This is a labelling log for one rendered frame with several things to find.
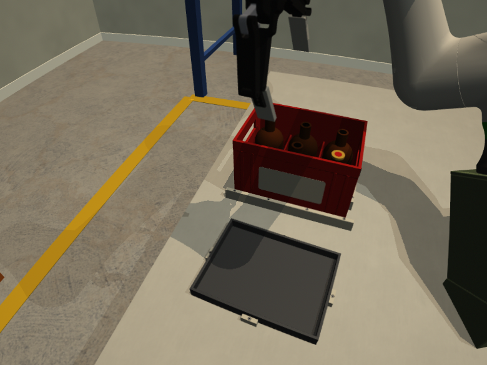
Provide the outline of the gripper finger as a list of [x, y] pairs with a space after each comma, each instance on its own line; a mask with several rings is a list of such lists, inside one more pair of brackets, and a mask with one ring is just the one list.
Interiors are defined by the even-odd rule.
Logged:
[[312, 9], [305, 7], [310, 0], [285, 0], [284, 11], [289, 13], [288, 20], [292, 37], [293, 50], [310, 51], [307, 16], [311, 16]]
[[241, 14], [235, 14], [232, 22], [236, 35], [238, 93], [250, 97], [259, 119], [274, 122], [277, 118], [269, 86], [268, 66], [272, 36], [277, 31], [278, 14], [282, 0], [272, 0], [268, 28], [260, 28], [256, 4]]

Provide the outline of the red plastic crate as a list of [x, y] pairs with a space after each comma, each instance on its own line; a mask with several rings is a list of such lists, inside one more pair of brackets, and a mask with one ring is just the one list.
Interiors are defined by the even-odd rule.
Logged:
[[[235, 189], [346, 217], [364, 151], [355, 126], [348, 117], [273, 105], [277, 116], [275, 127], [283, 134], [283, 150], [255, 144], [255, 136], [265, 127], [265, 120], [257, 117], [254, 108], [233, 139]], [[299, 134], [302, 122], [312, 125], [310, 135], [317, 141], [317, 157], [288, 151], [288, 144]], [[252, 124], [253, 130], [244, 142]], [[353, 150], [351, 165], [322, 158], [326, 144], [336, 140], [339, 129], [349, 132], [347, 143]]]

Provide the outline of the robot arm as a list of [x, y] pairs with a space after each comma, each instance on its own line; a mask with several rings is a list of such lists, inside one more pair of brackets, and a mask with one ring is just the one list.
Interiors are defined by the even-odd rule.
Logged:
[[476, 172], [487, 175], [487, 32], [457, 38], [441, 0], [383, 0], [393, 86], [416, 110], [477, 107], [485, 146]]

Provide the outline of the brown glass bottle with blue label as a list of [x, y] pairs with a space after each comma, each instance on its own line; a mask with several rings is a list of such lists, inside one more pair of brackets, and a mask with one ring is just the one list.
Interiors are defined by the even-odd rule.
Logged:
[[345, 154], [340, 150], [334, 150], [331, 154], [332, 161], [343, 163], [344, 158], [345, 158]]

